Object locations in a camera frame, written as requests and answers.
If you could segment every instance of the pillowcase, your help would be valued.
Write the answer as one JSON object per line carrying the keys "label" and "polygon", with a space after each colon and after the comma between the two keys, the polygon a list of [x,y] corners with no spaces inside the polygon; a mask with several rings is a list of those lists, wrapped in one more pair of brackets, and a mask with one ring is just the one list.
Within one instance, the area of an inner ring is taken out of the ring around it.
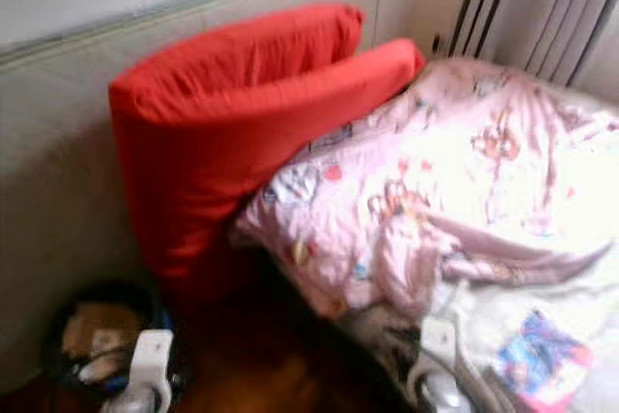
{"label": "pillowcase", "polygon": [[422,67],[404,40],[351,57],[362,17],[342,4],[267,15],[180,42],[111,83],[133,228],[172,297],[208,302],[244,282],[224,231],[245,198]]}

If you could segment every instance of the cartoon print blanket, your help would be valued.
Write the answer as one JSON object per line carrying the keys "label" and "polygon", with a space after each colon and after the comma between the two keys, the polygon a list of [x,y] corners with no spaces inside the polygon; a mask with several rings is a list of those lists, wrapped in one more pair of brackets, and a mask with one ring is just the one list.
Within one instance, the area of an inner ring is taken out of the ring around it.
{"label": "cartoon print blanket", "polygon": [[563,281],[616,235],[619,122],[488,63],[436,62],[403,94],[306,147],[237,227],[321,314],[439,280]]}

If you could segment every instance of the book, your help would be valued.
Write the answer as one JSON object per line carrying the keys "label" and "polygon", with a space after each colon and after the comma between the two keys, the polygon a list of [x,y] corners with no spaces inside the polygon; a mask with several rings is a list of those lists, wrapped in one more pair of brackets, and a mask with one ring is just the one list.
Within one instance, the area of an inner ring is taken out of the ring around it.
{"label": "book", "polygon": [[533,311],[499,350],[492,369],[516,411],[560,413],[592,362],[591,350]]}

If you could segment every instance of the pink bedding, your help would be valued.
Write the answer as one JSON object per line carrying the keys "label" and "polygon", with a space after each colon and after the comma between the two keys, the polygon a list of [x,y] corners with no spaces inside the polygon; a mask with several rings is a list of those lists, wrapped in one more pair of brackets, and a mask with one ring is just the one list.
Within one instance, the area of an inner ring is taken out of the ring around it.
{"label": "pink bedding", "polygon": [[421,315],[442,279],[559,282],[613,238],[617,129],[518,72],[438,62],[310,144],[237,226],[333,317],[384,299]]}

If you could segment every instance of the white device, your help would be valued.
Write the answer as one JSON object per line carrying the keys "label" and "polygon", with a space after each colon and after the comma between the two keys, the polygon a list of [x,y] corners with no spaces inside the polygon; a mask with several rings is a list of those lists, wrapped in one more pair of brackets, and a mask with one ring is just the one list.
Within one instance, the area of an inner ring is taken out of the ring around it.
{"label": "white device", "polygon": [[[424,318],[422,350],[406,379],[406,393],[418,410],[432,413],[472,411],[470,401],[459,390],[454,377],[456,343],[452,321],[433,316]],[[421,388],[417,386],[419,379],[423,379]]]}
{"label": "white device", "polygon": [[137,338],[127,389],[107,401],[102,413],[166,413],[172,402],[167,364],[174,335],[168,329],[142,331]]}

